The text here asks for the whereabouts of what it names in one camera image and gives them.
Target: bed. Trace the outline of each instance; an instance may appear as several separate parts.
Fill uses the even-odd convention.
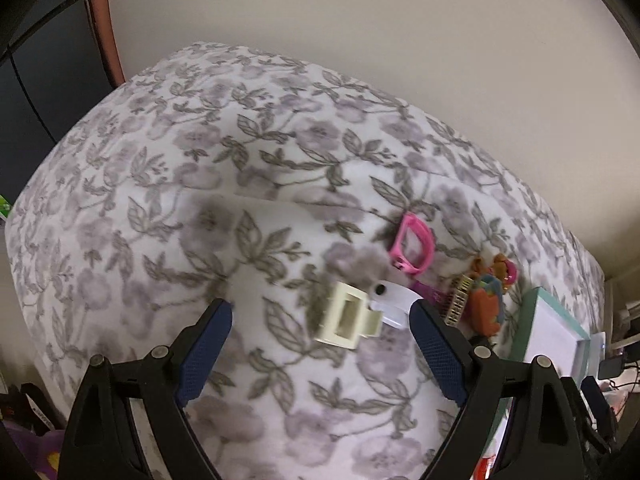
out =
[[[310,329],[332,281],[398,279],[386,248],[405,211],[436,238],[424,283],[445,288],[476,254],[517,263],[498,354],[536,286],[602,329],[600,267],[526,183],[402,99],[242,46],[195,43],[104,98],[33,175],[6,241],[69,406],[92,354],[140,358],[222,297],[234,327],[187,412],[224,478],[411,479],[457,407],[410,333],[348,351]]]

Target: beige wall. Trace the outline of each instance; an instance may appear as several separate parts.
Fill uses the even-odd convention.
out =
[[[196,40],[363,79],[483,146],[615,272],[640,255],[640,60],[600,0],[110,0],[132,75]]]

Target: pink toy glasses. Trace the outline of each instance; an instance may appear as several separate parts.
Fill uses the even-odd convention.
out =
[[[412,264],[402,252],[402,241],[405,239],[408,230],[411,230],[414,233],[422,246],[422,259],[420,263],[415,265]],[[417,276],[424,272],[431,264],[434,250],[435,243],[429,226],[420,220],[415,214],[405,213],[404,217],[402,217],[402,222],[398,229],[398,234],[396,235],[396,240],[389,251],[389,256],[391,257],[393,265],[409,276]]]

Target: toy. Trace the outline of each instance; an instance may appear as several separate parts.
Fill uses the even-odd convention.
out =
[[[322,315],[316,340],[354,349],[360,336],[380,335],[382,319],[382,312],[369,309],[369,295],[366,292],[346,283],[336,282]]]
[[[494,256],[494,264],[491,267],[486,267],[482,256],[478,255],[471,261],[470,268],[469,276],[473,279],[477,279],[484,274],[494,275],[502,283],[503,292],[507,292],[510,286],[518,279],[517,267],[502,253]]]
[[[414,232],[422,246],[422,261],[418,266],[414,266],[414,264],[412,264],[402,252],[402,241],[405,240],[408,230]],[[431,265],[434,251],[435,243],[429,226],[420,220],[415,214],[404,213],[400,228],[398,229],[398,234],[396,235],[396,240],[389,250],[389,256],[391,257],[394,267],[402,270],[402,272],[409,276],[417,276]]]
[[[474,285],[468,300],[471,327],[480,335],[491,337],[504,322],[502,283],[495,276],[485,274]]]
[[[371,287],[370,297],[370,307],[383,313],[382,322],[400,330],[409,326],[408,314],[414,301],[422,299],[410,288],[384,281]]]
[[[423,298],[429,300],[433,306],[437,307],[445,324],[456,326],[462,317],[468,293],[473,284],[474,280],[462,274],[451,282],[451,290],[448,294],[421,282],[414,282],[411,290],[414,290]]]

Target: red object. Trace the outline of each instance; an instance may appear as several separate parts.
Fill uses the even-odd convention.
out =
[[[111,28],[109,0],[89,0],[89,8],[94,20],[95,35],[97,36],[107,75],[113,86],[120,86],[125,79],[120,65],[116,39]]]
[[[489,471],[491,471],[491,467],[494,464],[494,458],[495,457],[491,456],[480,459],[480,462],[478,462],[478,465],[474,470],[474,480],[486,480],[486,476]]]
[[[500,312],[500,299],[489,295],[484,288],[476,288],[469,294],[467,308],[471,318],[471,327],[480,335],[491,337],[500,331],[497,317]]]

